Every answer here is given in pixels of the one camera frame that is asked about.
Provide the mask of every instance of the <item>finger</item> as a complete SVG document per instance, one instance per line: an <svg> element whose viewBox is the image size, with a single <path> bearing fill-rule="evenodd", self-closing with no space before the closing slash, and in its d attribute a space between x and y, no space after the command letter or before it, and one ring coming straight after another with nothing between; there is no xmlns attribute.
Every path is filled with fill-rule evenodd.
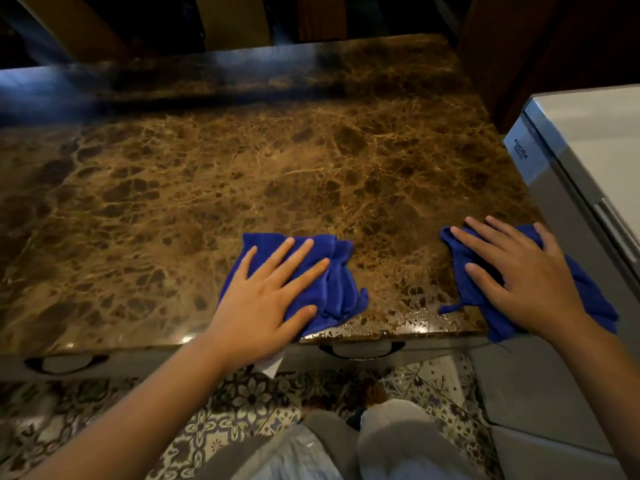
<svg viewBox="0 0 640 480"><path fill-rule="evenodd" d="M242 258L242 261L240 261L240 266L238 266L238 269L236 269L236 273L234 274L232 281L244 281L246 279L246 277L249 275L249 266L251 265L251 259L253 259L256 252L258 252L258 248L256 246L252 247L246 252L244 257Z"/></svg>
<svg viewBox="0 0 640 480"><path fill-rule="evenodd" d="M309 288L309 285L316 281L326 271L329 266L329 259L324 258L318 261L311 269L306 270L301 276L297 277L282 288L284 302L290 304L302 291Z"/></svg>
<svg viewBox="0 0 640 480"><path fill-rule="evenodd" d="M293 237L286 238L284 242L278 247L278 249L276 249L273 254L269 256L267 261L262 263L262 266L260 266L256 270L254 275L261 280L266 279L269 275L271 275L271 273L273 273L274 270L276 270L276 268L280 265L280 263L284 259L284 256L286 256L287 253L291 250L295 241L296 240L293 239Z"/></svg>
<svg viewBox="0 0 640 480"><path fill-rule="evenodd" d="M317 307L315 305L300 308L295 315L284 322L276 330L276 342L278 349L284 348L295 339L300 331L307 326L316 316Z"/></svg>
<svg viewBox="0 0 640 480"><path fill-rule="evenodd" d="M564 257L564 253L562 252L562 249L560 249L560 245L558 245L556 241L556 236L551 234L547 230L547 228L539 222L533 224L533 229L536 230L536 232L540 236L540 239L542 239L542 246L546 253L550 254L551 256Z"/></svg>
<svg viewBox="0 0 640 480"><path fill-rule="evenodd" d="M309 254L312 247L314 247L314 240L307 239L296 252L289 256L284 263L278 266L278 268L269 277L269 280L274 284L274 286L276 286L276 288L281 288L283 284L287 282L293 272L298 268L298 266L300 266L300 263L302 263L305 256Z"/></svg>
<svg viewBox="0 0 640 480"><path fill-rule="evenodd" d="M482 293L491 303L500 309L501 303L509 293L505 288L500 286L482 267L477 264L467 263L465 271L474 281L474 283L482 290Z"/></svg>
<svg viewBox="0 0 640 480"><path fill-rule="evenodd" d="M493 244L485 242L482 239L478 239L476 236L471 235L458 227L452 227L451 233L457 240L462 242L462 244L487 261L487 263L498 267L504 262L505 252Z"/></svg>
<svg viewBox="0 0 640 480"><path fill-rule="evenodd" d="M499 230L496 230L493 227L474 219L473 217L467 217L465 219L465 223L494 246L497 246L505 251L513 249L515 243L513 239L510 238L510 236L508 236L507 234L503 234Z"/></svg>
<svg viewBox="0 0 640 480"><path fill-rule="evenodd" d="M486 221L489 222L489 224L492 227L495 227L496 229L498 229L501 233L507 234L514 241L517 241L529 248L538 247L538 245L535 242L533 242L530 238L528 238L526 235L524 235L519 230L517 230L514 226L505 224L504 222L502 222L499 219L496 219L493 216L487 216Z"/></svg>

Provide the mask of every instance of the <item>hand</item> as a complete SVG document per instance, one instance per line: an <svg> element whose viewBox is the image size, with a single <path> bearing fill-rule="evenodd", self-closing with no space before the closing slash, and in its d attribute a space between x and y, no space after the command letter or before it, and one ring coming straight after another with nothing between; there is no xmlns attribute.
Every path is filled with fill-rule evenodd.
<svg viewBox="0 0 640 480"><path fill-rule="evenodd" d="M314 242L306 240L282 263L293 244L292 237L284 241L251 278L247 278L249 264L257 248L252 247L242 259L205 332L214 342L213 346L220 350L226 371L235 371L281 350L316 316L316 307L311 305L282 322L294 298L329 266L329 259L325 258L285 284Z"/></svg>
<svg viewBox="0 0 640 480"><path fill-rule="evenodd" d="M480 266L465 266L498 310L516 325L547 340L560 329L567 330L565 325L576 330L576 322L589 319L553 234L542 224L534 224L544 245L542 250L516 228L494 217L487 217L486 221L489 225L472 217L465 219L486 242L457 227L452 227L451 233L502 275L504 287Z"/></svg>

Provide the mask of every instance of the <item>floor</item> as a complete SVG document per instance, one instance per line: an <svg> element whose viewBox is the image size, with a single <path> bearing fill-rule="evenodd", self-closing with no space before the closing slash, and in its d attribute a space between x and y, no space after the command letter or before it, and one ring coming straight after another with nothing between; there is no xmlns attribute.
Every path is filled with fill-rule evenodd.
<svg viewBox="0 0 640 480"><path fill-rule="evenodd" d="M423 407L438 429L489 478L502 478L481 416L466 355L389 369L281 373L270 380L239 371L214 391L149 473L153 480L191 478L220 448L248 436L274 435L295 424L304 398L325 395L347 418L362 405L362 384L375 378L389 397ZM16 479L100 417L139 379L94 379L0 385L0 480Z"/></svg>

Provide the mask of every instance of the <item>forearm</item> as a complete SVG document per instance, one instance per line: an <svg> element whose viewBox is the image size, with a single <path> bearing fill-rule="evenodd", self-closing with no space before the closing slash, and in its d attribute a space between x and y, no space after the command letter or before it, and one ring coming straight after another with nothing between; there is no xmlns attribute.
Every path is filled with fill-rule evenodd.
<svg viewBox="0 0 640 480"><path fill-rule="evenodd" d="M640 373L620 340L587 317L550 341L563 357L629 477L640 475Z"/></svg>
<svg viewBox="0 0 640 480"><path fill-rule="evenodd" d="M144 478L223 376L216 347L197 337L27 478Z"/></svg>

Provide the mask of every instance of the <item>black drawer handle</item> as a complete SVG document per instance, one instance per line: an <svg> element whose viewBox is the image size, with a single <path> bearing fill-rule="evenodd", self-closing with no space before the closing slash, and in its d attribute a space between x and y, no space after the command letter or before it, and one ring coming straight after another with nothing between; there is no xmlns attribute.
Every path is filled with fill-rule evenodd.
<svg viewBox="0 0 640 480"><path fill-rule="evenodd" d="M95 367L96 365L100 365L101 363L107 362L109 359L108 355L94 355L91 357L91 361L83 367L78 367L77 369L72 369L71 371L66 372L50 372L44 370L44 357L34 357L28 358L24 360L24 364L30 368L32 371L37 372L39 374L44 374L46 376L66 376L67 374L73 374L75 372L85 371L90 369L91 367Z"/></svg>
<svg viewBox="0 0 640 480"><path fill-rule="evenodd" d="M341 359L363 361L363 360L375 360L375 359L379 359L379 358L382 358L382 357L386 357L387 355L391 355L393 353L396 353L396 352L402 350L405 345L406 344L404 342L391 342L391 350L389 350L389 352L387 352L386 354L378 355L377 357L370 357L370 358L366 358L366 359L343 357L342 355L338 355L333 351L333 346L332 345L321 345L320 346L320 350L322 350L322 352L324 352L326 354L333 355L334 357L338 357L338 358L341 358Z"/></svg>

